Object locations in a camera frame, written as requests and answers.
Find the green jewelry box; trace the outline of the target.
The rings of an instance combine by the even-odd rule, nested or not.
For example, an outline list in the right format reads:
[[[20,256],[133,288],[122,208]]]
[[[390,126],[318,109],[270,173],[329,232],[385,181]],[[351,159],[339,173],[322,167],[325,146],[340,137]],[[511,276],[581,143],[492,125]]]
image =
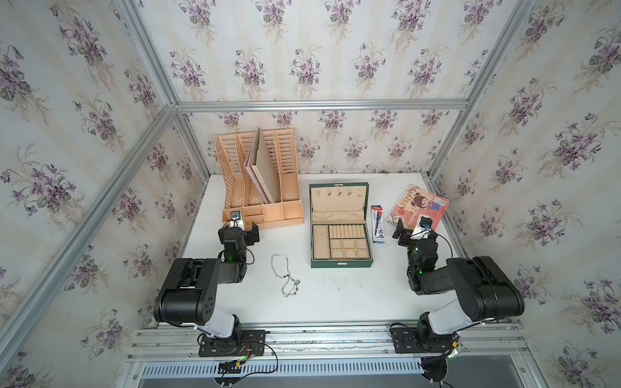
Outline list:
[[[370,268],[367,182],[311,184],[312,268]]]

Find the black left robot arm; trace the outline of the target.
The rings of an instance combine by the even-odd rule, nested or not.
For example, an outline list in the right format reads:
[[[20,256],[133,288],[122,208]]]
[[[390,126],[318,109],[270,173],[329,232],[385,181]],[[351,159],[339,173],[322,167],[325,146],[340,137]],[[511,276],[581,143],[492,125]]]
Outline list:
[[[255,223],[246,230],[238,219],[226,223],[218,238],[223,250],[216,257],[172,262],[153,314],[158,323],[194,328],[210,339],[240,341],[243,332],[239,318],[217,306],[217,291],[220,285],[244,280],[248,248],[260,241],[260,231]]]

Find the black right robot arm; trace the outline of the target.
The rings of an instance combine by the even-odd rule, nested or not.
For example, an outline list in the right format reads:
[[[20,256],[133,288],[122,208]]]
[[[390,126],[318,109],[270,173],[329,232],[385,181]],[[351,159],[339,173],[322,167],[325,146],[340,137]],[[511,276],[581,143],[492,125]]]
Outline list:
[[[398,244],[407,248],[407,277],[415,294],[429,296],[451,290],[456,294],[454,301],[420,316],[420,338],[435,340],[478,323],[523,314],[522,294],[491,257],[449,258],[438,268],[439,237],[428,226],[416,232],[401,220],[393,234]]]

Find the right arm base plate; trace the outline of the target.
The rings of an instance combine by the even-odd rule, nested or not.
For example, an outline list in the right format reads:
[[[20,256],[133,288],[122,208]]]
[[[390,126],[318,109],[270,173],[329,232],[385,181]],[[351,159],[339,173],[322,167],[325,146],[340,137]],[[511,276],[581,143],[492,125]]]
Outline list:
[[[450,353],[459,342],[459,334],[437,335],[430,328],[393,323],[388,331],[397,354]]]

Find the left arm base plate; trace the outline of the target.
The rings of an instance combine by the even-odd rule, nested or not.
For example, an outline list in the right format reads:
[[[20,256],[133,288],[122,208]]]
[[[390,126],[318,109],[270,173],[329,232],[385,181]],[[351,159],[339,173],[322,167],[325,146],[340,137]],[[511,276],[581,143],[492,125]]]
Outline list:
[[[200,335],[198,355],[200,357],[248,357],[263,356],[265,353],[265,330],[242,330],[241,334],[229,339],[209,338]]]

